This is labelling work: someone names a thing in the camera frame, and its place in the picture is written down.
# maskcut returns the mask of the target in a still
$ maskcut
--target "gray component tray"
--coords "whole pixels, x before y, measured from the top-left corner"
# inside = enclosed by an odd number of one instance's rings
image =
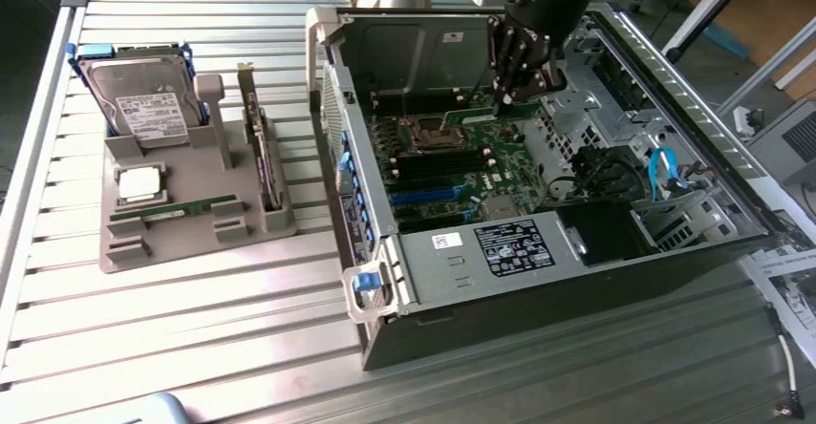
[[[233,167],[221,169],[220,152],[213,139],[210,145],[193,148],[190,145],[149,149],[144,157],[113,159],[108,148],[104,149],[104,168],[101,176],[101,211],[98,235],[98,268],[105,273],[124,271],[138,266],[154,265],[184,257],[214,252],[247,244],[259,243],[287,236],[296,231],[295,212],[283,183],[283,174],[276,174],[277,187],[283,190],[280,211],[264,213],[259,199],[257,170],[252,148],[245,143],[243,122],[224,123],[224,132],[229,143],[229,155]],[[224,195],[235,195],[243,206],[243,221],[247,234],[216,234],[217,221],[227,221],[237,216],[235,209],[214,216],[212,212],[197,216],[184,216],[146,224],[141,238],[148,250],[142,259],[113,262],[108,252],[110,244],[121,238],[113,237],[108,229],[109,216],[126,211],[113,209],[117,185],[113,179],[120,166],[142,165],[162,162],[166,167],[162,179],[169,202],[186,202]],[[273,223],[267,231],[264,223]]]

